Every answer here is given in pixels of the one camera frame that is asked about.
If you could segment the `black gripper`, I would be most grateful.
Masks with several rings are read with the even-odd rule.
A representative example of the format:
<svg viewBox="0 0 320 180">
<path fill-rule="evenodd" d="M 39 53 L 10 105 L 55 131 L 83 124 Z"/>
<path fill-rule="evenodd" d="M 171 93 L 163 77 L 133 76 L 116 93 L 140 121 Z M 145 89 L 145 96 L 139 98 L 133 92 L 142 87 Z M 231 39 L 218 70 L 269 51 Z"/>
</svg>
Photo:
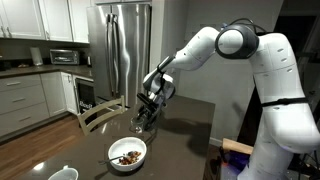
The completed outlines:
<svg viewBox="0 0 320 180">
<path fill-rule="evenodd" d="M 150 96 L 146 96 L 143 93 L 138 93 L 137 97 L 142 102 L 138 110 L 137 121 L 144 122 L 147 117 L 151 117 L 144 126 L 145 131 L 151 131 L 154 129 L 157 119 L 161 115 L 160 111 L 166 99 L 163 95 L 151 94 Z"/>
</svg>

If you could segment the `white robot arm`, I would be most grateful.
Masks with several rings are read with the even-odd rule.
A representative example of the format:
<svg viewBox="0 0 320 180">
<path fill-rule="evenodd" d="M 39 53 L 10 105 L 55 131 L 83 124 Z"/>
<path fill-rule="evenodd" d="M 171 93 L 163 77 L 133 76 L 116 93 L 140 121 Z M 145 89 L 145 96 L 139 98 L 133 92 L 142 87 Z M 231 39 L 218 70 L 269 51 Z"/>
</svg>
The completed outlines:
<svg viewBox="0 0 320 180">
<path fill-rule="evenodd" d="M 302 90 L 294 52 L 281 33 L 258 36 L 243 24 L 230 24 L 220 31 L 202 28 L 182 50 L 144 77 L 143 87 L 150 94 L 137 95 L 143 102 L 138 117 L 144 120 L 144 129 L 153 128 L 165 101 L 175 92 L 166 71 L 196 70 L 213 54 L 250 62 L 262 106 L 253 152 L 237 180 L 284 180 L 295 154 L 319 147 L 320 132 Z"/>
</svg>

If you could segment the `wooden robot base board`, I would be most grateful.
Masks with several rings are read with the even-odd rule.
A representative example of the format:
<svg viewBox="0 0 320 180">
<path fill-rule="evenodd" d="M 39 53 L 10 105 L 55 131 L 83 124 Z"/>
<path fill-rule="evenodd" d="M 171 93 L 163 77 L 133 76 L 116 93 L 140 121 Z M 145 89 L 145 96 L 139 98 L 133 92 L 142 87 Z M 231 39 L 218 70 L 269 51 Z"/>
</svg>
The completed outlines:
<svg viewBox="0 0 320 180">
<path fill-rule="evenodd" d="M 243 154 L 251 154 L 253 152 L 252 146 L 249 146 L 249 145 L 246 145 L 243 143 L 239 143 L 237 141 L 227 139 L 227 138 L 223 139 L 222 147 L 225 150 L 232 150 L 232 151 L 240 152 Z"/>
</svg>

